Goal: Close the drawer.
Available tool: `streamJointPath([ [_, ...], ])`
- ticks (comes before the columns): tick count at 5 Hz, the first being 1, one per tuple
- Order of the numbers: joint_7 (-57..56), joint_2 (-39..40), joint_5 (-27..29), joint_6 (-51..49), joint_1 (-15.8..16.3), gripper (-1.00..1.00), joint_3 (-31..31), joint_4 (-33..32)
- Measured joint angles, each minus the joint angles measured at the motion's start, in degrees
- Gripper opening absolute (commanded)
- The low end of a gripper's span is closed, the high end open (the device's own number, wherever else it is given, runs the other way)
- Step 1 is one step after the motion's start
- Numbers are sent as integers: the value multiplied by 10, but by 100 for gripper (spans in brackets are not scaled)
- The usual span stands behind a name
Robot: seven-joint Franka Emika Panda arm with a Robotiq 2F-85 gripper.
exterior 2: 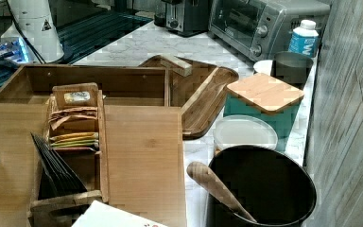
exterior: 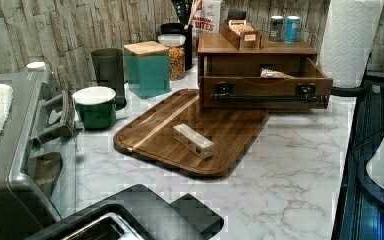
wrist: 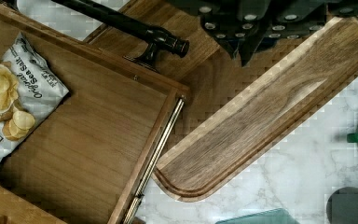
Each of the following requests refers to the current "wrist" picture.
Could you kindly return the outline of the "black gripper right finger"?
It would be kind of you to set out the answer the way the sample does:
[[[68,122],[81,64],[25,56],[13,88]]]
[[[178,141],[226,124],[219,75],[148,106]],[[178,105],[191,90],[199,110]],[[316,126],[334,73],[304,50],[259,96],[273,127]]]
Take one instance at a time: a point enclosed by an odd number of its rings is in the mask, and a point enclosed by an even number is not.
[[[240,18],[252,26],[240,45],[241,65],[279,38],[297,39],[322,29],[328,15],[358,16],[358,0],[240,0]]]

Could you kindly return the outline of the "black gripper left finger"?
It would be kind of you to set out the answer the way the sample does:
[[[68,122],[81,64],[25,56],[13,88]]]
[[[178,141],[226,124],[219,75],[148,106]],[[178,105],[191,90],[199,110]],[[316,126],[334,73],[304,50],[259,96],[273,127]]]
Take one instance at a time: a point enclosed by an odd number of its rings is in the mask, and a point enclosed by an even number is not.
[[[250,60],[271,48],[265,37],[270,26],[271,0],[166,0],[185,13],[199,17],[202,29],[235,59]]]

